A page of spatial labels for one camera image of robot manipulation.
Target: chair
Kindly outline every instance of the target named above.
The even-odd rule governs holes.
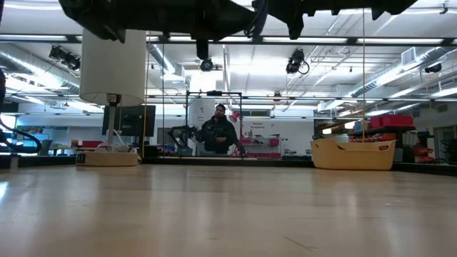
[[[38,156],[49,156],[49,149],[51,148],[52,140],[43,140],[41,142],[41,150]]]

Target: man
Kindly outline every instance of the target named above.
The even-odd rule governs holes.
[[[216,106],[214,116],[201,127],[201,139],[205,142],[205,150],[215,154],[227,154],[229,147],[238,141],[223,104]]]

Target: wooden table surface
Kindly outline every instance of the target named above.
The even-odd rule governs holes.
[[[0,256],[457,253],[457,178],[141,165],[0,174]]]

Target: lamp base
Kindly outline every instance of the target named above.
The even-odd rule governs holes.
[[[76,155],[77,166],[137,166],[137,153],[80,152]]]

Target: black monitor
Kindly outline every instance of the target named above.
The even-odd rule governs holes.
[[[122,136],[143,136],[144,108],[146,108],[145,136],[154,136],[154,124],[156,121],[155,106],[116,107],[114,129],[119,130],[120,122]],[[106,131],[108,130],[108,124],[109,106],[105,106],[105,113],[103,116],[103,135],[106,135]]]

